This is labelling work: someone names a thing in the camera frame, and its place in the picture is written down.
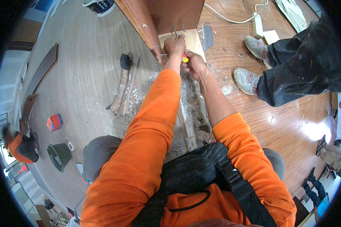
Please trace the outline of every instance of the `white power strip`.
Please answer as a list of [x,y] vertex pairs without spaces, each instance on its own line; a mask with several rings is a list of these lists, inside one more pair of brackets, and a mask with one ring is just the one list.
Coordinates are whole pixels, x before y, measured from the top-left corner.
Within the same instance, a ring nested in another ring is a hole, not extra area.
[[261,39],[264,37],[263,25],[261,23],[260,15],[257,15],[253,18],[253,30],[254,30],[254,36],[257,39]]

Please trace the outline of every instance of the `black bucket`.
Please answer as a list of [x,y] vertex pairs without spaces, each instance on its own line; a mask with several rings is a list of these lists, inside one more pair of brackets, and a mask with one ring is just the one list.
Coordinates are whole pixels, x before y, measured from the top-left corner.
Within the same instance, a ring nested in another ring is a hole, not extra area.
[[69,150],[67,145],[65,143],[54,145],[48,144],[47,151],[53,165],[57,168],[57,170],[63,172],[64,167],[72,158],[71,151]]

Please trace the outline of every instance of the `wooden floor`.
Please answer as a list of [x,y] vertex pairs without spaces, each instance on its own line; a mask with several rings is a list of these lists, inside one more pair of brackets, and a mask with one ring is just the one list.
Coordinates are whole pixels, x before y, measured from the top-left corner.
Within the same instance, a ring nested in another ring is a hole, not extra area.
[[[206,2],[227,18],[239,21],[247,19],[254,5],[260,3],[256,0]],[[272,1],[269,3],[261,14],[264,30],[276,30],[281,39],[291,38],[295,34],[294,29],[275,4]],[[300,98],[278,108],[242,93],[232,79],[232,71],[243,67],[261,75],[265,70],[243,43],[246,35],[253,34],[252,23],[230,24],[204,8],[198,30],[202,24],[211,25],[216,32],[214,46],[205,52],[211,72],[262,146],[274,149],[283,156],[286,162],[283,181],[292,195],[297,193],[300,183],[313,166],[316,166],[316,175],[323,168],[322,160],[314,153],[316,140],[325,133],[321,128],[328,130],[325,118],[329,93]],[[38,172],[55,199],[73,210],[86,192],[86,184],[79,178],[75,167],[76,163],[83,161],[83,147],[98,136],[110,134],[123,137],[160,68],[118,8],[98,18],[77,1],[68,1],[60,5],[53,18],[46,22],[31,53],[26,81],[30,81],[41,60],[56,42],[59,43],[58,62],[37,90],[39,95],[30,121],[40,142],[40,159],[35,163]],[[114,117],[105,111],[105,107],[112,102],[119,82],[120,55],[129,52],[134,57],[141,56],[133,88],[137,91],[132,96],[130,114]],[[60,130],[50,133],[46,121],[50,115],[57,113],[61,114],[64,124]],[[65,137],[75,144],[75,150],[65,171],[60,173],[49,160],[46,147],[49,143],[65,142]],[[173,142],[175,150],[184,147],[178,124]],[[177,156],[177,151],[171,148],[167,159]]]
[[[312,10],[302,5],[305,4],[303,1],[296,2],[301,5],[308,24],[311,20],[318,20]],[[255,4],[261,1],[206,0],[206,3],[230,20],[245,21],[255,10]],[[296,34],[273,1],[269,1],[260,15],[264,31],[276,30],[281,39]],[[213,34],[214,45],[205,51],[205,57],[218,85],[245,118],[262,147],[273,149],[283,156],[286,163],[283,182],[292,195],[300,194],[300,185],[311,168],[316,166],[315,175],[319,176],[324,167],[323,161],[315,156],[316,140],[329,133],[325,118],[330,93],[306,96],[281,107],[271,107],[256,96],[243,93],[233,80],[234,69],[245,68],[257,75],[262,75],[266,70],[261,60],[255,58],[244,43],[245,36],[253,36],[252,23],[231,24],[204,7],[197,30],[201,30],[202,24],[210,25],[216,32]]]

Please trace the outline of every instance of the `red box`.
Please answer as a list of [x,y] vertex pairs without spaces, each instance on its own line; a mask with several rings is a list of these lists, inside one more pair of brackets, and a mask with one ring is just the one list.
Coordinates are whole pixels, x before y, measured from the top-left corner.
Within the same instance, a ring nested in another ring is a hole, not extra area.
[[50,132],[57,131],[63,125],[63,121],[60,114],[50,116],[47,121],[47,126]]

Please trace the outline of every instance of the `white cable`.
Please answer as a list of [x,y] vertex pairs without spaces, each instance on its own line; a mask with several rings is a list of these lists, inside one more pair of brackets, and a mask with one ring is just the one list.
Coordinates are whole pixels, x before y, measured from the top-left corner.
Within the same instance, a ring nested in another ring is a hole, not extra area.
[[205,6],[207,6],[208,8],[210,8],[210,9],[211,9],[212,11],[214,11],[217,15],[219,15],[219,16],[222,17],[223,19],[227,20],[228,22],[235,23],[235,24],[244,24],[244,23],[246,23],[246,22],[252,20],[254,17],[258,16],[258,15],[265,9],[265,7],[266,7],[267,4],[268,4],[268,1],[269,1],[269,0],[267,0],[267,1],[263,0],[264,4],[256,4],[256,5],[255,5],[255,12],[256,12],[256,6],[257,6],[257,5],[263,5],[264,7],[260,10],[259,13],[255,14],[254,16],[250,17],[248,20],[243,21],[243,22],[238,22],[238,21],[229,20],[229,19],[227,19],[226,17],[224,17],[224,16],[222,16],[221,14],[219,14],[216,10],[214,10],[212,7],[210,7],[210,6],[207,5],[206,3],[205,3]]

